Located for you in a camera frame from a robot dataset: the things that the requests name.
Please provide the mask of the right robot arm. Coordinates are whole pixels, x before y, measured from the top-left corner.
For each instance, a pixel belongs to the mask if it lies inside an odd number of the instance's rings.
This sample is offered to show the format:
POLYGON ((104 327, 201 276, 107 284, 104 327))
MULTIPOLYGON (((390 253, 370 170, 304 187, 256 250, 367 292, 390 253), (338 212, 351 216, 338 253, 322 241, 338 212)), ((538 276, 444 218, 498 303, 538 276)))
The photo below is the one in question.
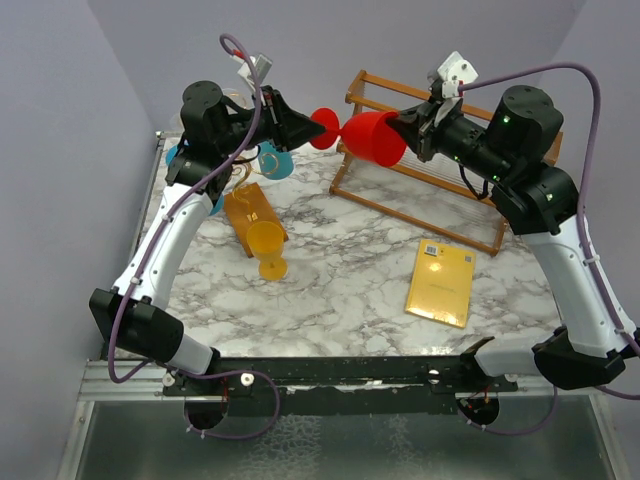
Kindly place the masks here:
POLYGON ((487 127, 430 99, 387 124, 426 162, 441 154, 491 184, 490 199, 533 252, 551 287, 561 325, 546 340, 483 340, 467 350, 461 383, 481 391, 506 374, 541 375, 563 390, 609 384, 625 369, 639 332, 608 312, 610 286, 592 273, 589 236, 578 219, 571 176, 547 163, 563 115, 541 89, 516 85, 502 95, 487 127))

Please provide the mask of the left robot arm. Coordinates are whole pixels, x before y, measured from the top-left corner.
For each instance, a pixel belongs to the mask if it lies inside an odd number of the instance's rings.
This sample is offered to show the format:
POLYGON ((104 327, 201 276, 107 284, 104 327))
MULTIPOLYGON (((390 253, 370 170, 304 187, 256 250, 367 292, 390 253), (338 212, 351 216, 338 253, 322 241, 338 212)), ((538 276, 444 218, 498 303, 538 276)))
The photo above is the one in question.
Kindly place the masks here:
POLYGON ((89 309, 111 351, 123 349, 185 371, 189 386, 206 395, 220 385, 221 371, 213 364, 219 354, 189 337, 166 310, 179 266, 243 151, 262 142, 294 150, 326 128, 291 109, 270 86, 255 91, 251 109, 206 80, 189 85, 182 101, 184 132, 157 213, 126 270, 110 289, 94 290, 89 309))

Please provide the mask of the yellow plastic goblet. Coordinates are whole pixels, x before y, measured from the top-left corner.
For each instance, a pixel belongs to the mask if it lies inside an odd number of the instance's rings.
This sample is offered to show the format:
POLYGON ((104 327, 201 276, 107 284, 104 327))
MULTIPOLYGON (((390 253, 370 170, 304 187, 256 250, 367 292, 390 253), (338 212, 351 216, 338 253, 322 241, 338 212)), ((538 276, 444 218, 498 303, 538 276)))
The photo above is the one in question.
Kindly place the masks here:
POLYGON ((258 271, 268 281, 281 280, 288 271, 284 250, 284 232, 274 222, 259 221, 247 231, 247 243, 253 256, 258 260, 258 271))

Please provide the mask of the red plastic goblet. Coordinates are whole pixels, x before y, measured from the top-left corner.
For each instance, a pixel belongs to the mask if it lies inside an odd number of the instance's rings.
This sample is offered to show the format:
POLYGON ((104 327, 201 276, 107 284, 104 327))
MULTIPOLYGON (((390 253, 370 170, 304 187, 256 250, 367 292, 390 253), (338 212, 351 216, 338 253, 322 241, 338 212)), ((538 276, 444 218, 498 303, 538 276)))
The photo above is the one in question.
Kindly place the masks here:
POLYGON ((331 147, 340 139, 347 150, 354 156, 390 168, 403 157, 407 148, 406 142, 388 124, 395 119, 397 112, 371 111, 352 116, 340 126, 337 114, 329 108, 319 108, 311 119, 322 125, 325 132, 310 141, 319 150, 331 147))

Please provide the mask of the blue plastic goblet front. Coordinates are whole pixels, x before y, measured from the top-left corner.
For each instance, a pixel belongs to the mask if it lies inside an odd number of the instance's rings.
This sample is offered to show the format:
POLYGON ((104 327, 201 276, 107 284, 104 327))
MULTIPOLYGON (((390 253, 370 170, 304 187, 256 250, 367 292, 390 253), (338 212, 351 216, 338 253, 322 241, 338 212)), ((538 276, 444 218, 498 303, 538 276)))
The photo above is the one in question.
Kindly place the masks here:
MULTIPOLYGON (((165 164, 167 167, 169 167, 174 159, 174 157, 176 156, 178 152, 178 146, 174 145, 172 146, 165 157, 165 164)), ((224 206, 224 196, 220 195, 220 197, 214 202, 213 208, 210 212, 210 215, 213 216, 215 214, 217 214, 218 212, 220 212, 222 210, 224 206)))

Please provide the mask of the blue plastic goblet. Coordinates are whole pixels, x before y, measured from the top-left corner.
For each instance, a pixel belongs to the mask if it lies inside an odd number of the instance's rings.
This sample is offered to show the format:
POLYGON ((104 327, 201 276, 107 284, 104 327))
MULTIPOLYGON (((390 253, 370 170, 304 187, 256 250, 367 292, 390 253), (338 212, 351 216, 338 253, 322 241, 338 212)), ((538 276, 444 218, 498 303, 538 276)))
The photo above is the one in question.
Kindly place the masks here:
MULTIPOLYGON (((174 145, 172 146, 165 157, 165 164, 167 167, 169 167, 174 159, 174 157, 176 156, 178 152, 178 146, 174 145)), ((224 196, 220 195, 220 197, 214 202, 213 208, 210 212, 210 215, 213 216, 215 214, 217 214, 218 212, 220 212, 222 210, 224 206, 224 196)))
POLYGON ((269 180, 283 180, 294 170, 291 153, 278 151, 269 142, 260 144, 258 162, 261 174, 269 180))

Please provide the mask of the ribbed clear wine glass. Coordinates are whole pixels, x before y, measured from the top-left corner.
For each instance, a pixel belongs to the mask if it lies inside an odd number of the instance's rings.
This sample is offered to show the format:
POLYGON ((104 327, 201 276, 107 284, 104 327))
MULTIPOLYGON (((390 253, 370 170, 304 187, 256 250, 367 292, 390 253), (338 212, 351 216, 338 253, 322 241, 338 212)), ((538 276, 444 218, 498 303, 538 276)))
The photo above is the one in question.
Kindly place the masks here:
POLYGON ((228 97, 231 101, 233 101, 236 105, 240 106, 243 109, 247 109, 250 106, 247 98, 236 89, 223 88, 222 93, 224 96, 228 97))

